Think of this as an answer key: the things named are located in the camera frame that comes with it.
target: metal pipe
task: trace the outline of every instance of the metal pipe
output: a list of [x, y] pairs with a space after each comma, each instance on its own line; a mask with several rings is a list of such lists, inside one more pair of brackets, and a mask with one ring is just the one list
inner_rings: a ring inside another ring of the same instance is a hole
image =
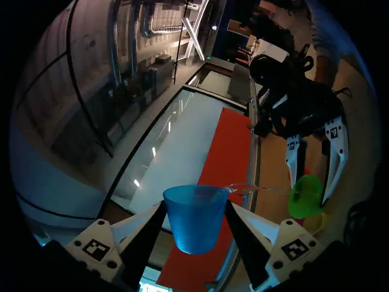
[[137, 74], [137, 33], [140, 7], [139, 2], [134, 1], [131, 4], [128, 18], [128, 66], [131, 78]]
[[187, 3], [186, 8], [193, 10], [193, 11], [198, 11], [200, 9], [200, 5], [193, 4], [193, 3]]
[[[188, 3], [185, 5], [186, 9], [197, 11], [200, 6], [197, 4]], [[157, 35], [168, 35], [173, 33], [181, 32], [182, 25], [173, 25], [160, 28], [153, 27], [153, 15], [154, 15], [155, 4], [144, 4], [142, 7], [142, 20], [141, 20], [141, 33], [144, 37], [153, 37]]]
[[109, 5], [109, 19], [108, 19], [108, 52], [109, 64], [111, 67], [111, 74], [115, 82], [115, 87], [122, 83], [122, 76], [120, 75], [119, 66], [119, 52], [118, 52], [118, 12], [121, 0], [113, 0]]

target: wall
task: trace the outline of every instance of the wall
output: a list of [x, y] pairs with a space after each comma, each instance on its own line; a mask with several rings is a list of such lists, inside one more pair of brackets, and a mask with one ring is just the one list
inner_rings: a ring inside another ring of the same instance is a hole
[[[43, 159], [19, 130], [14, 117], [10, 121], [9, 153], [15, 188], [25, 199], [61, 214], [91, 218], [97, 215], [105, 193], [68, 176]], [[26, 215], [48, 225], [82, 228], [93, 222], [54, 216], [22, 200], [19, 202]]]

